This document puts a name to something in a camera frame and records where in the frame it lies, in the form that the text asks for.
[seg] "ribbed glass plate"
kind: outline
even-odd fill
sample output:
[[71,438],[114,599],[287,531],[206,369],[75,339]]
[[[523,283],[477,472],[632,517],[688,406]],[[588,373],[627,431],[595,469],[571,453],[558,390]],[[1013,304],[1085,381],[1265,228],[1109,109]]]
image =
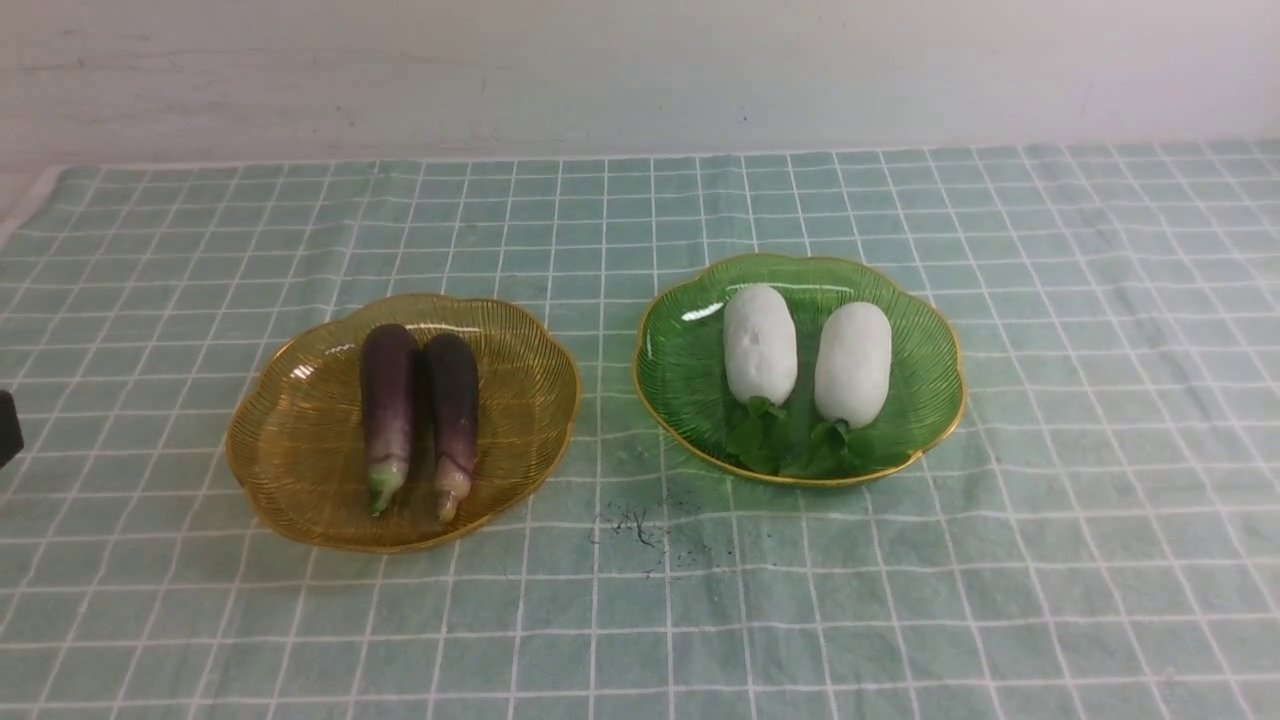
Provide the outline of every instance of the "ribbed glass plate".
[[[401,323],[422,343],[442,331],[457,333],[476,355],[475,486],[443,528],[434,521],[429,420],[419,423],[404,487],[383,516],[369,512],[360,346],[381,323]],[[581,379],[568,351],[524,309],[500,300],[398,295],[285,345],[236,411],[227,457],[257,516],[288,538],[364,552],[424,550],[480,528],[538,489],[568,447],[580,402]]]
[[[822,421],[813,404],[813,369],[822,325],[846,302],[874,302],[893,331],[888,398],[876,420],[852,432],[852,471],[780,477],[742,466],[728,451],[740,404],[724,378],[723,305],[737,288],[768,283],[796,324],[800,375],[783,405],[794,443]],[[782,484],[850,486],[918,460],[960,423],[966,388],[960,342],[947,320],[883,274],[829,258],[753,254],[730,258],[659,295],[640,323],[632,380],[641,402],[677,442],[730,473]]]

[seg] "gold rim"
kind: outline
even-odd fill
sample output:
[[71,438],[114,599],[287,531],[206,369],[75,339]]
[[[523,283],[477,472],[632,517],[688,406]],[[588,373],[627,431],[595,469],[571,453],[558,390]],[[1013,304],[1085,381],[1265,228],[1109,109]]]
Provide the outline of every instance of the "gold rim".
[[[755,473],[753,470],[746,470],[744,468],[737,468],[735,465],[730,465],[728,462],[724,462],[723,460],[718,460],[716,457],[712,457],[710,455],[707,455],[705,452],[703,452],[701,450],[699,450],[698,447],[695,447],[694,445],[691,445],[689,441],[686,441],[684,437],[681,437],[680,433],[677,433],[676,429],[672,428],[662,418],[662,415],[657,410],[654,410],[653,405],[649,402],[649,398],[644,393],[644,388],[640,386],[640,373],[637,372],[637,368],[640,365],[640,351],[644,347],[644,328],[649,324],[649,314],[653,313],[653,309],[658,305],[658,302],[667,293],[673,292],[676,290],[680,290],[682,287],[689,287],[689,286],[700,283],[700,282],[705,281],[707,277],[710,275],[710,273],[714,272],[717,268],[721,268],[723,265],[728,265],[728,264],[740,261],[742,258],[768,258],[768,259],[774,259],[774,260],[780,260],[780,261],[785,261],[785,263],[840,263],[840,264],[850,265],[850,266],[854,266],[854,268],[863,268],[863,269],[867,269],[867,270],[874,273],[876,275],[878,275],[882,281],[884,281],[886,283],[888,283],[890,287],[892,287],[900,295],[908,297],[911,302],[919,302],[925,309],[928,309],[929,313],[933,313],[934,316],[937,316],[940,320],[942,320],[942,324],[943,324],[943,327],[947,328],[947,332],[951,333],[951,343],[956,348],[956,374],[960,377],[960,406],[956,407],[956,415],[955,415],[955,418],[951,419],[951,423],[947,425],[947,429],[945,429],[937,438],[934,438],[933,441],[931,441],[924,447],[920,447],[920,448],[913,451],[911,455],[910,455],[910,457],[908,457],[905,462],[895,465],[893,468],[886,468],[884,470],[877,470],[876,473],[869,473],[867,475],[855,475],[855,477],[851,477],[851,478],[835,478],[835,479],[831,479],[831,480],[814,480],[814,479],[805,479],[805,478],[783,478],[783,477],[780,477],[780,475],[765,475],[763,473]],[[947,437],[950,437],[951,433],[954,433],[955,429],[957,427],[960,427],[960,420],[964,419],[965,409],[968,409],[968,406],[969,406],[969,384],[968,384],[968,382],[965,380],[965,377],[964,377],[964,348],[960,345],[960,336],[956,334],[955,328],[951,327],[951,322],[947,320],[946,315],[943,315],[942,313],[940,313],[938,309],[934,307],[933,305],[929,305],[928,302],[920,300],[919,297],[915,297],[910,292],[906,292],[905,290],[902,290],[902,287],[900,284],[897,284],[896,282],[893,282],[892,278],[890,278],[884,273],[877,270],[876,268],[872,268],[870,265],[865,265],[863,263],[855,263],[854,260],[846,260],[844,258],[827,258],[827,256],[822,256],[822,255],[808,256],[808,258],[795,258],[795,256],[791,256],[791,255],[778,255],[776,252],[751,252],[749,255],[735,255],[732,258],[726,258],[723,260],[718,260],[718,261],[716,261],[716,263],[713,263],[713,264],[703,268],[703,270],[700,273],[698,273],[696,275],[694,275],[692,278],[690,278],[690,279],[687,279],[685,282],[681,282],[681,283],[676,283],[676,284],[668,287],[667,290],[659,292],[649,302],[649,305],[644,310],[644,314],[640,316],[640,327],[636,331],[635,350],[631,352],[631,387],[635,389],[636,396],[640,398],[640,404],[644,405],[645,411],[649,413],[649,416],[653,418],[658,423],[658,425],[660,425],[662,429],[666,430],[667,434],[671,436],[676,441],[677,445],[680,445],[681,447],[684,447],[685,450],[687,450],[695,457],[698,457],[698,459],[700,459],[700,460],[703,460],[705,462],[709,462],[710,465],[713,465],[716,468],[719,468],[721,470],[724,470],[726,473],[730,473],[732,475],[739,475],[741,478],[746,478],[746,479],[750,479],[750,480],[758,480],[758,482],[762,482],[762,483],[771,483],[771,484],[776,484],[776,486],[813,487],[813,488],[845,488],[845,487],[851,487],[851,486],[860,486],[863,483],[869,483],[872,480],[878,480],[881,478],[884,478],[887,475],[892,475],[893,473],[899,473],[901,470],[905,470],[906,468],[910,468],[916,461],[919,461],[920,457],[924,457],[925,452],[928,452],[928,451],[933,450],[934,447],[937,447],[938,445],[941,445],[942,441],[947,439]]]
[[[301,338],[303,338],[303,337],[306,337],[306,336],[308,336],[311,333],[321,332],[325,328],[330,328],[330,327],[335,327],[335,325],[349,323],[352,320],[357,320],[361,315],[364,315],[366,313],[376,311],[379,309],[379,306],[381,306],[383,304],[387,304],[387,302],[390,302],[390,301],[403,302],[406,300],[412,300],[412,299],[434,300],[434,301],[438,301],[438,302],[443,301],[445,304],[454,304],[454,305],[467,305],[467,304],[474,304],[474,302],[494,302],[494,304],[498,304],[498,305],[504,305],[508,309],[516,310],[517,313],[520,313],[520,314],[525,315],[526,318],[529,318],[530,320],[532,320],[534,324],[538,327],[538,329],[543,333],[543,336],[545,336],[547,340],[550,341],[552,346],[556,350],[558,350],[559,352],[562,352],[564,355],[564,357],[568,359],[570,370],[572,372],[572,375],[573,375],[573,406],[572,406],[572,411],[570,414],[570,424],[568,424],[567,432],[564,433],[564,442],[561,443],[559,450],[556,452],[556,457],[548,465],[548,471],[545,474],[543,474],[543,477],[539,478],[538,480],[529,483],[529,487],[525,488],[522,492],[520,492],[518,495],[512,496],[512,501],[511,501],[511,503],[506,509],[499,510],[497,512],[489,512],[486,515],[481,515],[479,519],[476,519],[472,523],[468,523],[467,525],[465,525],[462,528],[458,528],[458,529],[456,529],[456,530],[453,530],[451,533],[447,533],[447,534],[443,534],[443,536],[436,536],[436,537],[433,537],[433,538],[429,538],[429,539],[425,539],[425,541],[421,541],[421,542],[415,542],[415,543],[408,543],[408,544],[397,544],[397,546],[364,546],[364,544],[361,544],[361,546],[351,546],[351,544],[325,542],[323,538],[311,537],[311,536],[307,536],[305,533],[297,532],[297,529],[294,529],[294,528],[280,525],[269,514],[266,514],[262,510],[262,507],[260,506],[260,501],[259,501],[256,493],[251,489],[251,486],[247,486],[244,483],[243,475],[247,475],[248,471],[246,470],[243,462],[247,462],[247,461],[242,460],[242,459],[238,459],[236,456],[236,454],[232,451],[232,432],[230,432],[232,428],[234,428],[241,421],[241,416],[246,411],[248,404],[255,397],[262,395],[262,392],[266,389],[264,387],[264,383],[266,380],[266,374],[268,374],[266,369],[270,368],[274,363],[276,363],[289,350],[289,347],[292,347],[297,341],[300,341]],[[227,465],[228,465],[228,468],[230,468],[232,475],[236,478],[236,482],[239,483],[241,488],[244,491],[244,495],[248,498],[250,510],[253,512],[253,516],[256,516],[259,519],[259,521],[261,521],[264,525],[266,525],[273,532],[275,532],[275,533],[278,533],[278,534],[280,534],[283,537],[287,537],[287,538],[289,538],[292,541],[301,542],[301,543],[305,543],[305,544],[310,544],[312,547],[323,547],[323,548],[328,548],[328,550],[346,550],[346,551],[356,551],[356,552],[367,552],[367,553],[375,553],[375,555],[401,555],[401,553],[404,553],[404,552],[415,552],[415,551],[430,550],[433,547],[438,547],[438,546],[442,546],[442,544],[448,544],[448,543],[451,543],[453,541],[457,541],[457,539],[460,539],[460,538],[462,538],[465,536],[468,536],[468,534],[479,530],[480,528],[483,528],[483,527],[488,525],[490,521],[493,521],[494,518],[497,518],[499,515],[503,515],[503,514],[513,510],[515,507],[517,507],[521,502],[525,502],[529,498],[529,496],[531,496],[539,488],[543,487],[543,483],[547,482],[547,478],[549,478],[552,474],[554,474],[556,468],[558,468],[559,464],[564,460],[564,455],[568,452],[570,445],[572,445],[572,442],[573,442],[573,429],[577,425],[577,415],[579,415],[579,411],[581,410],[581,407],[582,407],[582,373],[577,368],[577,361],[573,359],[573,354],[570,352],[568,348],[564,347],[564,345],[561,343],[556,338],[556,336],[552,334],[547,329],[547,327],[543,324],[541,320],[538,319],[536,315],[534,315],[529,310],[521,307],[520,305],[516,305],[515,302],[508,302],[506,300],[499,300],[497,297],[452,297],[452,296],[443,295],[443,293],[439,293],[439,292],[411,292],[411,293],[393,295],[393,296],[389,296],[389,297],[383,297],[380,300],[375,300],[375,301],[370,302],[369,305],[364,305],[361,307],[357,307],[356,310],[353,310],[351,314],[348,314],[344,318],[338,318],[335,320],[326,320],[326,322],[320,323],[319,325],[315,325],[312,328],[308,328],[308,329],[298,333],[297,336],[289,338],[288,341],[285,341],[284,345],[282,345],[279,347],[279,350],[276,350],[275,354],[271,355],[271,359],[268,360],[262,365],[262,370],[259,373],[257,380],[253,383],[253,388],[250,392],[244,393],[244,397],[241,398],[241,401],[236,405],[236,411],[232,414],[232,420],[228,424],[227,437],[223,441],[223,455],[227,457]]]

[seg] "eggplant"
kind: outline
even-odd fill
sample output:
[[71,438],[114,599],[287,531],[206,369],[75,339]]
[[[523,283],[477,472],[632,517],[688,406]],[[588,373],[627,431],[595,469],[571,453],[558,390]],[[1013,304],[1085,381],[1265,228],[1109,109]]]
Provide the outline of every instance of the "eggplant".
[[449,523],[471,492],[480,429],[480,373],[467,341],[440,333],[424,348],[435,433],[436,518]]
[[387,510],[408,477],[416,419],[417,352],[417,341],[404,325],[396,323],[370,331],[360,351],[360,410],[374,518]]

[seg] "green glass plate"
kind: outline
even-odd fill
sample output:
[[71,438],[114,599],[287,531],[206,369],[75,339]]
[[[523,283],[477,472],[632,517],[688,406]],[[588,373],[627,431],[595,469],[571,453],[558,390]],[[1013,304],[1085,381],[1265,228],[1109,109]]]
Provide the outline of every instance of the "green glass plate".
[[[746,409],[724,378],[722,309],[751,283],[782,293],[796,324],[800,375],[782,406],[786,416],[769,433],[799,460],[772,474],[749,469],[731,452],[731,432]],[[847,433],[838,466],[806,465],[805,448],[823,424],[813,402],[822,325],[855,301],[874,302],[888,316],[888,398],[870,425]],[[968,397],[960,341],[932,305],[858,263],[768,254],[730,258],[654,299],[640,320],[631,378],[649,414],[694,455],[736,475],[794,486],[851,486],[906,468],[956,428]]]

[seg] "white wall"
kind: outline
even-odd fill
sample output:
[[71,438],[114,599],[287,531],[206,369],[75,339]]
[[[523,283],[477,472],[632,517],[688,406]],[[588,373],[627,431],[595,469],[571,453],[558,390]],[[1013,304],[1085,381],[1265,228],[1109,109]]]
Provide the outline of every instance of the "white wall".
[[1280,0],[3,0],[50,163],[1280,135]]

